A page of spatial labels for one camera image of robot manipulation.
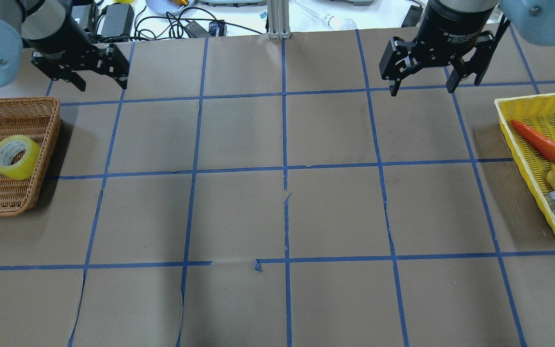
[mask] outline blue painter's tape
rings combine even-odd
[[[258,271],[258,272],[262,272],[263,268],[262,266],[260,266],[260,262],[258,262],[258,259],[256,259],[254,261],[254,270]]]
[[[399,271],[397,266],[397,258],[395,256],[395,246],[393,238],[391,235],[391,225],[389,223],[388,211],[387,211],[387,189],[385,188],[385,178],[383,171],[383,159],[381,157],[381,152],[378,147],[378,137],[376,132],[376,121],[374,120],[374,107],[372,105],[372,95],[370,91],[370,81],[368,79],[368,69],[365,64],[365,54],[363,53],[363,44],[361,44],[361,36],[359,35],[359,30],[355,29],[355,34],[357,35],[357,46],[359,46],[359,55],[361,57],[361,66],[363,66],[363,77],[365,80],[366,95],[368,97],[368,109],[370,112],[370,125],[372,127],[372,138],[374,138],[374,150],[376,151],[376,158],[378,160],[378,174],[381,184],[381,192],[383,193],[383,203],[384,203],[384,213],[385,222],[387,224],[387,237],[389,240],[389,249],[391,250],[391,257],[393,261],[394,269],[394,280],[395,280],[395,294],[399,312],[399,323],[401,325],[401,334],[404,341],[404,346],[409,347],[408,342],[408,330],[406,326],[406,316],[404,313],[404,304],[401,296],[401,284],[399,281]]]
[[[522,57],[522,62],[524,62],[524,67],[526,68],[526,72],[528,72],[528,77],[530,77],[530,83],[532,83],[533,88],[535,88],[535,92],[537,94],[541,94],[539,92],[539,87],[537,86],[537,82],[535,81],[535,77],[530,70],[530,66],[528,65],[528,61],[526,61],[526,55],[524,55],[524,51],[522,50],[522,46],[519,44],[519,40],[515,35],[515,30],[513,30],[513,25],[509,26],[509,30],[511,31],[511,36],[513,37],[513,41],[515,41],[515,46],[517,46],[517,51],[519,52],[520,57]]]

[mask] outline packing tape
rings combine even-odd
[[[25,151],[22,158],[13,164],[14,158]],[[0,142],[0,173],[13,179],[31,177],[38,162],[40,146],[24,135],[13,135]]]

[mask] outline toy carrot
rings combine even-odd
[[[512,120],[511,125],[523,136],[534,148],[539,151],[547,160],[555,161],[555,141],[547,138],[535,128],[526,125],[521,121]]]

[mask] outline yellow basket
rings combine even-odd
[[[555,234],[555,217],[543,197],[552,191],[545,179],[552,163],[508,125],[514,119],[522,121],[555,141],[555,93],[496,99],[495,104],[513,159]]]

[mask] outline black power adapter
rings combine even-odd
[[[125,42],[132,31],[132,21],[134,20],[134,9],[130,4],[112,4],[106,7],[104,21],[102,24],[102,37],[121,37],[118,40],[108,40],[108,42]]]
[[[97,22],[98,9],[95,2],[88,5],[78,5],[72,7],[72,18],[79,24],[79,27],[87,33],[95,33],[97,29],[95,24]]]

